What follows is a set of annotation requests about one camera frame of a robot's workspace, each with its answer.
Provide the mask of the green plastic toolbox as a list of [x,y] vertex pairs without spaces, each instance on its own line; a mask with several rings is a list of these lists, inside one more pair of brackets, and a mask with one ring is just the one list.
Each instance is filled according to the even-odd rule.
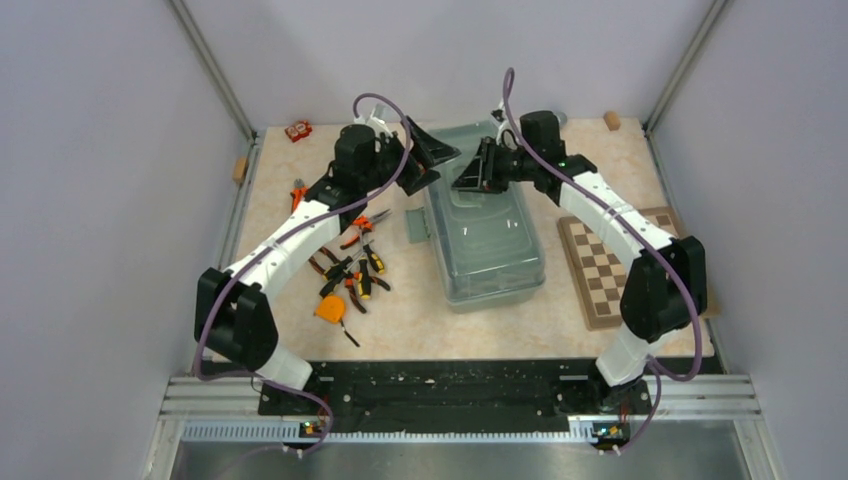
[[522,189],[485,194],[451,187],[482,137],[495,132],[488,123],[431,130],[459,155],[436,167],[440,178],[421,191],[423,205],[405,212],[409,242],[433,248],[444,298],[458,314],[528,301],[545,282],[544,248]]

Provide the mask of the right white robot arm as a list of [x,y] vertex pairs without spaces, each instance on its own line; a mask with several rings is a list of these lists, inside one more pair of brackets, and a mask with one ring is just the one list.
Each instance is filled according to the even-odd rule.
[[626,400],[626,385],[639,379],[658,349],[686,327],[693,329],[693,365],[676,378],[692,379],[702,362],[700,316],[708,303],[702,242],[654,225],[612,189],[592,161],[568,153],[555,113],[535,111],[514,119],[499,107],[491,117],[495,134],[481,139],[453,188],[499,194],[530,182],[581,221],[626,269],[622,325],[595,361],[597,378],[586,385],[589,404],[600,412],[614,411]]

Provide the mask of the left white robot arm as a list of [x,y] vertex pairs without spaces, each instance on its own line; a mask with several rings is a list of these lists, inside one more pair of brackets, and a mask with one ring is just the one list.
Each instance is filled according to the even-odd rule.
[[266,240],[222,270],[207,269],[198,280],[194,338],[236,367],[284,386],[283,401],[297,413],[319,404],[320,386],[309,379],[309,362],[280,339],[271,303],[308,259],[337,238],[367,206],[367,194],[397,184],[413,195],[439,179],[437,166],[459,156],[412,119],[411,145],[377,121],[341,129],[324,175]]

